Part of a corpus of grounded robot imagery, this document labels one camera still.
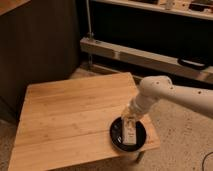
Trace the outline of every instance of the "wooden tabletop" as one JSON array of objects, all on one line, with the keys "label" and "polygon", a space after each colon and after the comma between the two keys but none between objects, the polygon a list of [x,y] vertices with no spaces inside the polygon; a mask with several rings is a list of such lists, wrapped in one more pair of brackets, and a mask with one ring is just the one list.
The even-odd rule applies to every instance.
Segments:
[{"label": "wooden tabletop", "polygon": [[0,15],[13,10],[30,0],[0,0]]},{"label": "wooden tabletop", "polygon": [[[112,158],[111,123],[137,94],[131,74],[113,74],[30,85],[9,171],[39,171]],[[159,147],[148,115],[141,151]]]}]

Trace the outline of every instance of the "table leg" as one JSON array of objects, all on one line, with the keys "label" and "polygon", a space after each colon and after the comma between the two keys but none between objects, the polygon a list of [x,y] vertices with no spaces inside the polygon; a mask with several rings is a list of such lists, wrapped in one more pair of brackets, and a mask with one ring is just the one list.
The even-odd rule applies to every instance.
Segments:
[{"label": "table leg", "polygon": [[138,154],[138,156],[137,156],[137,158],[136,158],[136,160],[135,160],[136,163],[140,163],[140,161],[141,161],[141,159],[142,159],[144,153],[145,153],[145,152],[139,152],[139,154]]}]

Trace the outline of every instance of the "tiled floor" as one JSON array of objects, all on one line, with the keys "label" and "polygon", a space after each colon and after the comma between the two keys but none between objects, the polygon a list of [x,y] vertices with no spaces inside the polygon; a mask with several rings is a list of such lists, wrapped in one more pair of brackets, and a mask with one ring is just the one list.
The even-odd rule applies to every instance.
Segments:
[{"label": "tiled floor", "polygon": [[[94,75],[78,69],[71,78]],[[150,116],[161,146],[146,152],[140,164],[131,163],[133,154],[57,171],[200,171],[204,155],[213,151],[213,119],[165,100],[154,105]],[[0,121],[0,171],[7,170],[15,132],[15,126]],[[213,155],[205,166],[205,171],[213,170]]]}]

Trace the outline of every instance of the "black plate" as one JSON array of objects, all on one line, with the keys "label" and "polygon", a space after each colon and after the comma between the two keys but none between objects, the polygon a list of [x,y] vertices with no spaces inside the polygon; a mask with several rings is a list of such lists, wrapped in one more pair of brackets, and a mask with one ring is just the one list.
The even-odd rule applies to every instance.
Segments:
[{"label": "black plate", "polygon": [[113,144],[122,151],[133,152],[140,149],[146,141],[146,130],[141,122],[136,122],[136,145],[124,145],[122,143],[122,120],[117,118],[110,127],[110,137]]}]

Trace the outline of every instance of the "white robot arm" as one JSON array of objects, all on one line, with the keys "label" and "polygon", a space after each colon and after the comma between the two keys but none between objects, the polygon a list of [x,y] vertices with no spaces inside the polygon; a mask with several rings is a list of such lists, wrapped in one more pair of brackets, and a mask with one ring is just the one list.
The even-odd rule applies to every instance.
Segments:
[{"label": "white robot arm", "polygon": [[128,104],[128,111],[122,113],[123,144],[135,144],[135,122],[148,113],[151,106],[161,98],[195,112],[213,115],[213,90],[176,86],[167,76],[145,77],[140,82],[138,95]]}]

